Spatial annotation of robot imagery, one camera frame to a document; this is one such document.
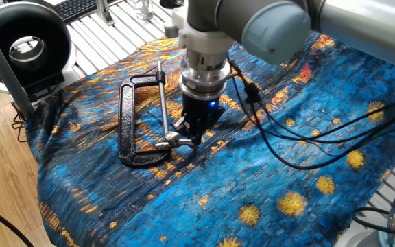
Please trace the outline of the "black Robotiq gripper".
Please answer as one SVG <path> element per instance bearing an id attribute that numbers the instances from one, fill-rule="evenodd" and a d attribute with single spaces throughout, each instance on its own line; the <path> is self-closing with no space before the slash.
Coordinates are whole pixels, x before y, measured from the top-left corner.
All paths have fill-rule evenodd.
<path id="1" fill-rule="evenodd" d="M 225 109 L 219 105 L 219 97 L 200 100 L 182 95 L 182 116 L 172 123 L 175 131 L 181 135 L 189 135 L 195 146 L 202 142 L 206 130 L 212 128 Z"/>

